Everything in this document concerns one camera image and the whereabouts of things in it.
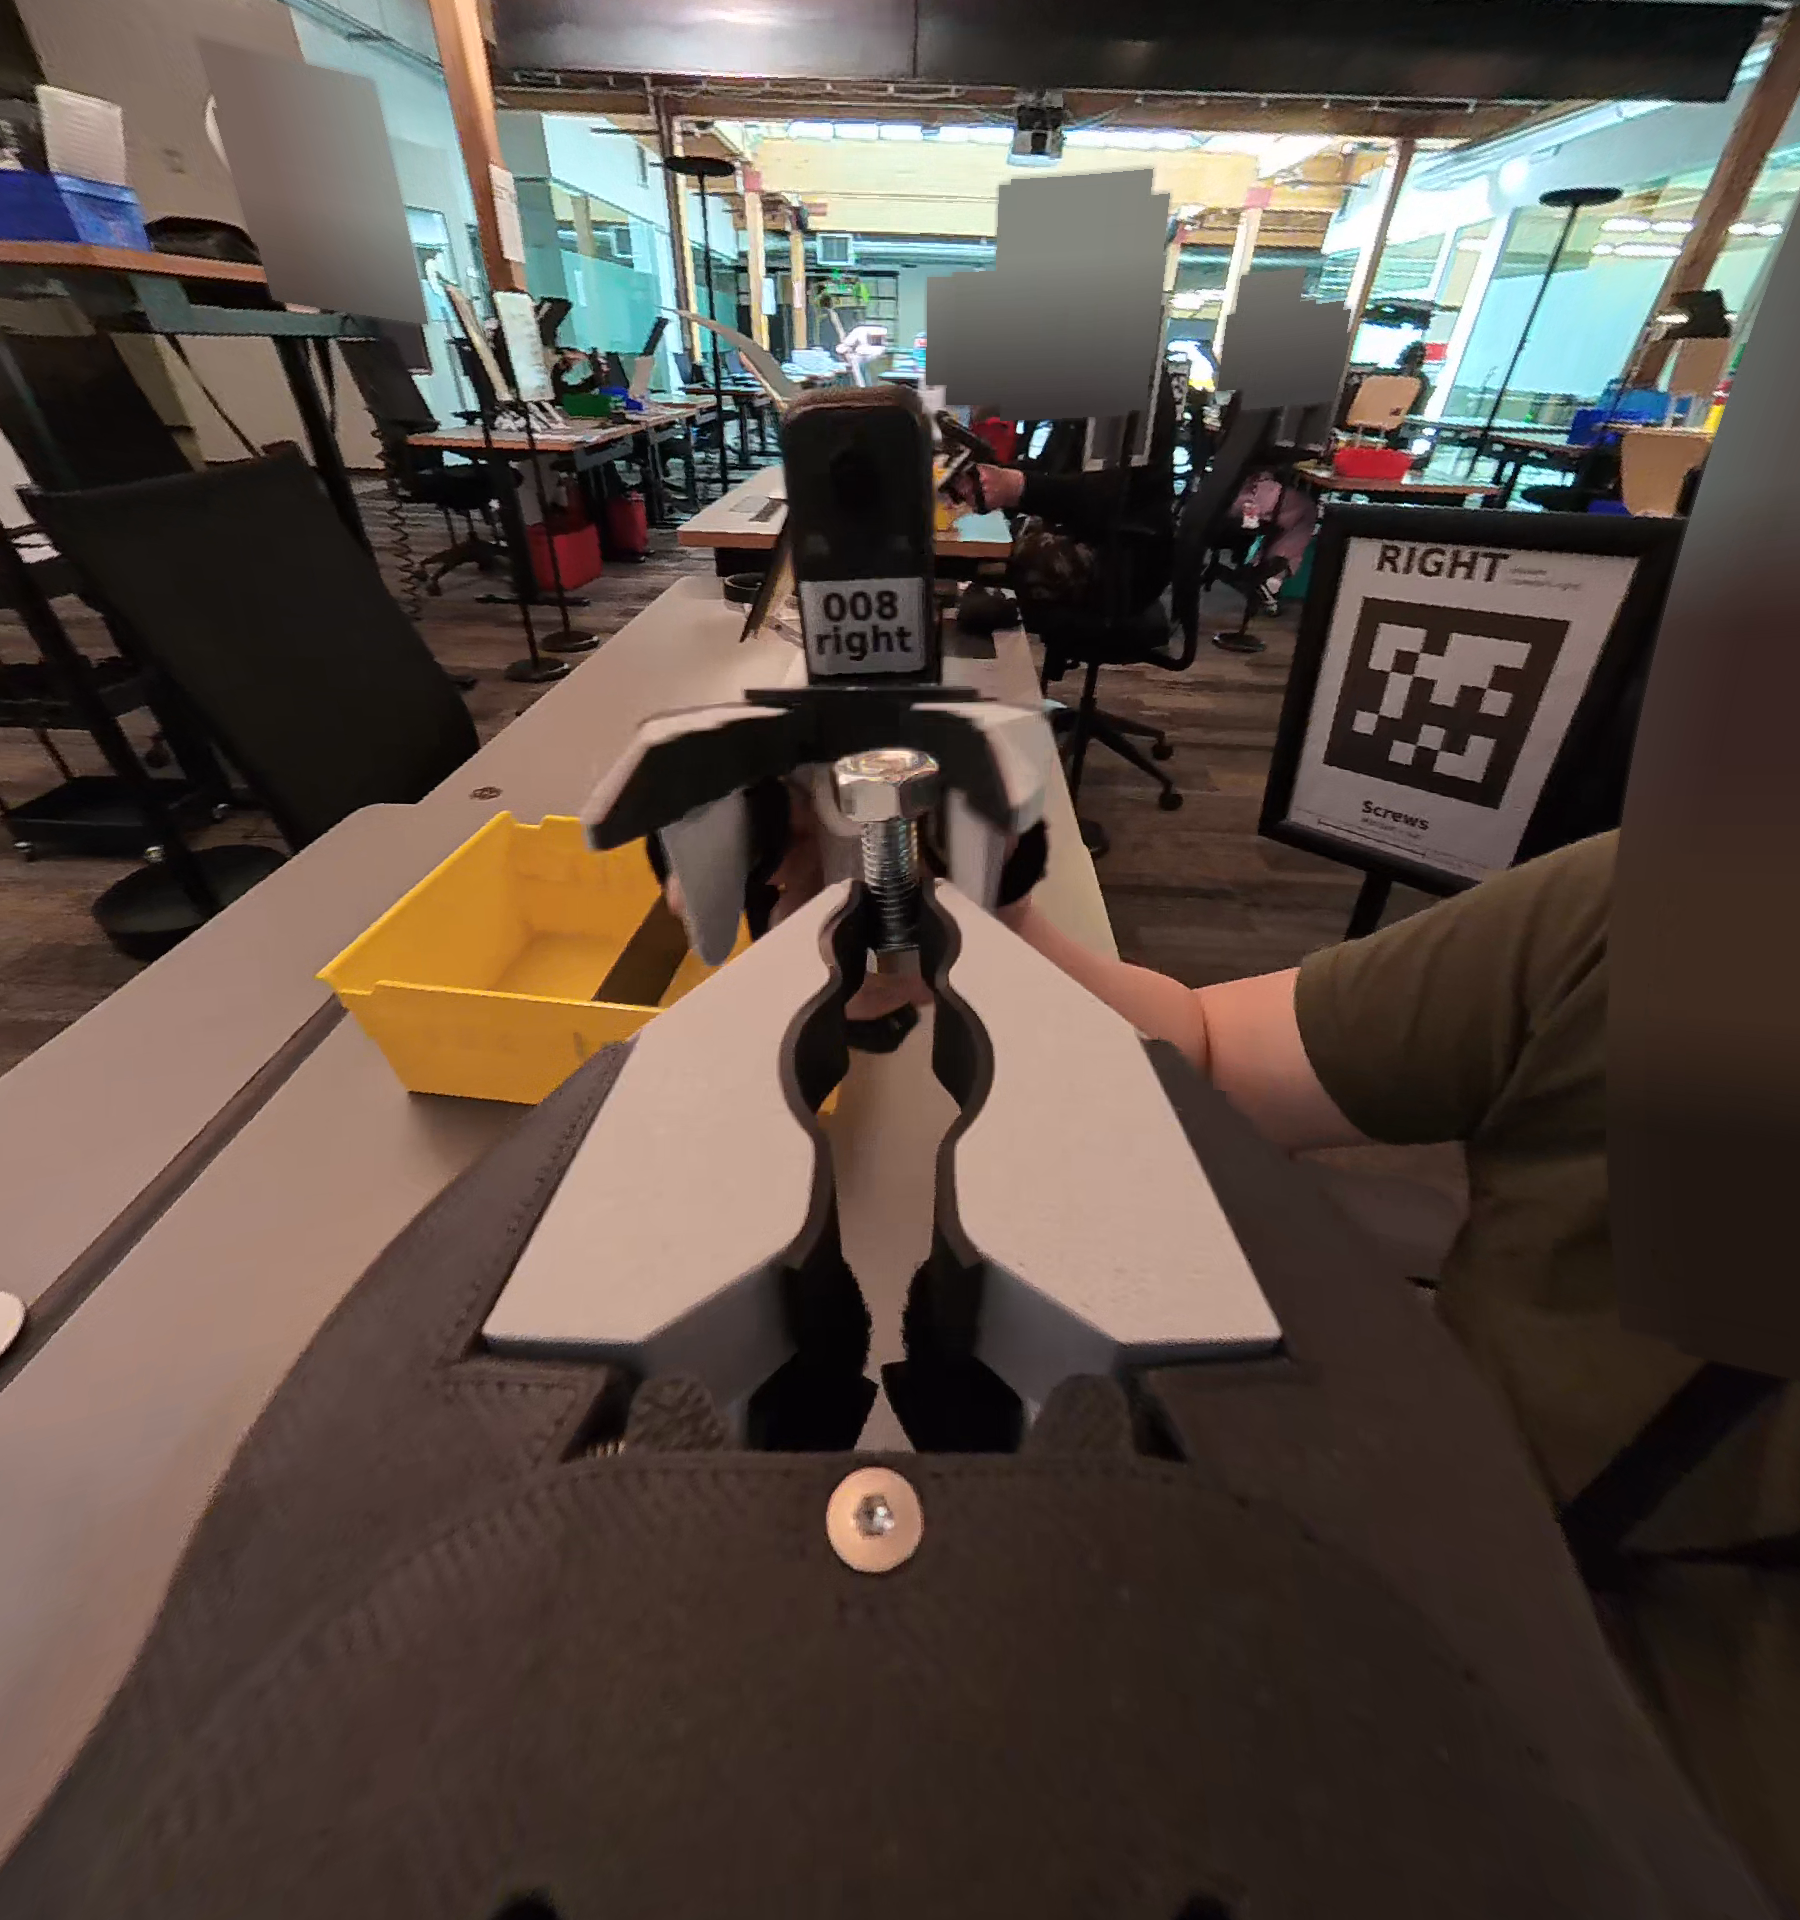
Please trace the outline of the black utility cart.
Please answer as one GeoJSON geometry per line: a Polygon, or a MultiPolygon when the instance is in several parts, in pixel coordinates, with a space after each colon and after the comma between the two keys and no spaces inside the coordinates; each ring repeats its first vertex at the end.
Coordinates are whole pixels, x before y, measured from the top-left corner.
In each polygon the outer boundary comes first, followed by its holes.
{"type": "MultiPolygon", "coordinates": [[[[89,664],[95,701],[124,734],[154,793],[184,828],[220,823],[236,777],[172,688],[95,618],[66,613],[89,664]]],[[[89,722],[42,656],[20,613],[0,604],[0,828],[20,858],[160,858],[141,802],[101,750],[89,722]]]]}

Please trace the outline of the black office chair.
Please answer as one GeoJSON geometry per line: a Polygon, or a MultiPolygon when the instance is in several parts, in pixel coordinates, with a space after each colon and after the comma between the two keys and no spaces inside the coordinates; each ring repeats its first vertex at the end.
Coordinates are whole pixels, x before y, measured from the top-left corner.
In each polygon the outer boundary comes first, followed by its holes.
{"type": "Polygon", "coordinates": [[[1157,783],[1163,810],[1176,810],[1184,793],[1166,762],[1175,741],[1163,726],[1141,723],[1106,707],[1099,682],[1112,668],[1184,673],[1200,653],[1200,603],[1217,580],[1242,600],[1242,618],[1260,594],[1258,562],[1273,537],[1273,506],[1248,510],[1258,476],[1281,476],[1288,460],[1276,449],[1276,409],[1230,401],[1211,464],[1170,524],[1163,589],[1141,603],[1138,586],[1117,586],[1102,607],[1030,612],[1030,638],[1044,644],[1039,686],[1050,692],[1069,671],[1082,673],[1078,701],[1053,711],[1068,795],[1078,802],[1090,747],[1121,758],[1157,783]]]}

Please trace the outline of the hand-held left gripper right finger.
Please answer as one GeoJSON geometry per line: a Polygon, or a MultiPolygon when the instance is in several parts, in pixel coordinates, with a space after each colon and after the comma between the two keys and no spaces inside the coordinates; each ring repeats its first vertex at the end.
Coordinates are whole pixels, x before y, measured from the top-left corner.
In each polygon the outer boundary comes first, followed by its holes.
{"type": "Polygon", "coordinates": [[[950,881],[920,917],[954,1101],[881,1369],[914,1451],[1017,1451],[1068,1381],[1260,1361],[1281,1324],[1129,1020],[950,881]]]}

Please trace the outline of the yellow bin with dark divider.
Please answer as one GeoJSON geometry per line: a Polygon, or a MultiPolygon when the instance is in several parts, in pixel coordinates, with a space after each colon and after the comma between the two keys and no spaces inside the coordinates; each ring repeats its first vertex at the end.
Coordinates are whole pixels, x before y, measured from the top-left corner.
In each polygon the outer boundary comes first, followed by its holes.
{"type": "Polygon", "coordinates": [[[407,1092],[533,1106],[714,968],[637,844],[501,810],[318,978],[407,1092]]]}

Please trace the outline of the person's right forearm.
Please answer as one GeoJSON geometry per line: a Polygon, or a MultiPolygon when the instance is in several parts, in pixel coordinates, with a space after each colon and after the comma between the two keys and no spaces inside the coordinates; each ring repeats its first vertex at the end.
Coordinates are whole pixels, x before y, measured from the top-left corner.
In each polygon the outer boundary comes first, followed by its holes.
{"type": "Polygon", "coordinates": [[[1322,1151],[1358,1142],[1319,1084],[1296,1020],[1296,968],[1193,989],[1163,971],[1082,948],[1030,899],[998,917],[1148,1039],[1176,1048],[1270,1142],[1322,1151]]]}

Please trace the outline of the wooden shelf with black frame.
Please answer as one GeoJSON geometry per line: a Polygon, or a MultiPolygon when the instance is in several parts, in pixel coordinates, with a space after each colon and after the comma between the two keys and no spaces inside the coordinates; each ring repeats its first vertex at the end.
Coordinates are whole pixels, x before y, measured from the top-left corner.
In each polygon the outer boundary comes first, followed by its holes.
{"type": "Polygon", "coordinates": [[[0,242],[0,604],[20,613],[60,671],[141,802],[160,856],[184,826],[154,798],[124,734],[95,701],[89,664],[57,613],[77,589],[75,574],[36,530],[28,491],[138,482],[184,464],[175,430],[135,381],[138,367],[121,342],[258,339],[282,369],[302,442],[333,513],[369,552],[323,369],[330,369],[330,348],[382,337],[382,321],[276,302],[258,263],[0,242]]]}

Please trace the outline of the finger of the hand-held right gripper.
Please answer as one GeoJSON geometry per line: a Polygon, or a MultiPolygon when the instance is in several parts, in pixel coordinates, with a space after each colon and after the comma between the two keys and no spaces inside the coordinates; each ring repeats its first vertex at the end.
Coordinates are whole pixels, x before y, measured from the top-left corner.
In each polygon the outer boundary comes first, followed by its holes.
{"type": "Polygon", "coordinates": [[[1054,737],[1039,707],[914,707],[938,767],[929,866],[975,904],[1023,904],[1050,863],[1054,737]]]}
{"type": "Polygon", "coordinates": [[[755,826],[747,793],[793,768],[790,710],[670,710],[640,722],[580,807],[594,852],[659,837],[677,916],[705,965],[741,931],[755,826]]]}

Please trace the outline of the silver hex bolt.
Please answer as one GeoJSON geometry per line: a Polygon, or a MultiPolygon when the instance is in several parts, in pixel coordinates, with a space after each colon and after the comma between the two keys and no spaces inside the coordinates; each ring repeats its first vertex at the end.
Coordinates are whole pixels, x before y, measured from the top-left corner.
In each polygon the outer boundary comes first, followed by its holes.
{"type": "Polygon", "coordinates": [[[920,828],[938,802],[938,762],[920,747],[868,747],[832,768],[834,804],[859,837],[869,937],[919,923],[920,828]]]}

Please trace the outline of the blue plastic bin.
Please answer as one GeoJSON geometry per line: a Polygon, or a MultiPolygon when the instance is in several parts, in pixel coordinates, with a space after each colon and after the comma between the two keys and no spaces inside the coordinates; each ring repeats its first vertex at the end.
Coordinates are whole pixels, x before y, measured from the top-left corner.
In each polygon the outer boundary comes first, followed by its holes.
{"type": "Polygon", "coordinates": [[[153,249],[129,185],[39,169],[0,169],[0,242],[153,249]]]}

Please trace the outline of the person's right hand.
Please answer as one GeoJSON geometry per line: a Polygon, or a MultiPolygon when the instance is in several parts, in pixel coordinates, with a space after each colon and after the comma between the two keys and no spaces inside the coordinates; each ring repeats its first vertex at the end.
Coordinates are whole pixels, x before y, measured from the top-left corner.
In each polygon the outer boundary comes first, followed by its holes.
{"type": "Polygon", "coordinates": [[[868,971],[843,1005],[843,1039],[856,1059],[892,1059],[932,1022],[935,993],[920,971],[868,971]]]}

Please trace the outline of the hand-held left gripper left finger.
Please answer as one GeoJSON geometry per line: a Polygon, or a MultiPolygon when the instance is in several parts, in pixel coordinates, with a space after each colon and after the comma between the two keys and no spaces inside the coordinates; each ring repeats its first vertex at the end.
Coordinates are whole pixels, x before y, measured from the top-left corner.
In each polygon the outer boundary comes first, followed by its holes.
{"type": "Polygon", "coordinates": [[[691,1376],[758,1448],[860,1440],[869,1311],[819,1112],[850,1069],[863,904],[825,886],[627,1044],[480,1326],[492,1349],[691,1376]]]}

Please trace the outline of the grey work table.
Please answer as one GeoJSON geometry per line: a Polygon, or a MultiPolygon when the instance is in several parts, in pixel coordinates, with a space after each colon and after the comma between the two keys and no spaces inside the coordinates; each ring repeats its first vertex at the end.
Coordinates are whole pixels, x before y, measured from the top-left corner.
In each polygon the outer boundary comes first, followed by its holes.
{"type": "MultiPolygon", "coordinates": [[[[783,524],[783,506],[783,468],[773,461],[685,518],[677,527],[677,540],[680,546],[710,552],[773,552],[783,524]]],[[[935,558],[944,562],[989,562],[1011,558],[1012,530],[1001,513],[972,513],[935,530],[932,542],[935,558]]]]}

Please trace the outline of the framed marker sign on stand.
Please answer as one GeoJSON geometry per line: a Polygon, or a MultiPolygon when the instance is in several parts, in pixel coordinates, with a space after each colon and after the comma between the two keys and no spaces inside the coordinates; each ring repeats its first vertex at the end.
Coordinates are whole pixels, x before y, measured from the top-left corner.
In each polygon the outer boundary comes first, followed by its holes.
{"type": "Polygon", "coordinates": [[[1258,828],[1448,899],[1620,823],[1686,515],[1333,506],[1258,828]]]}

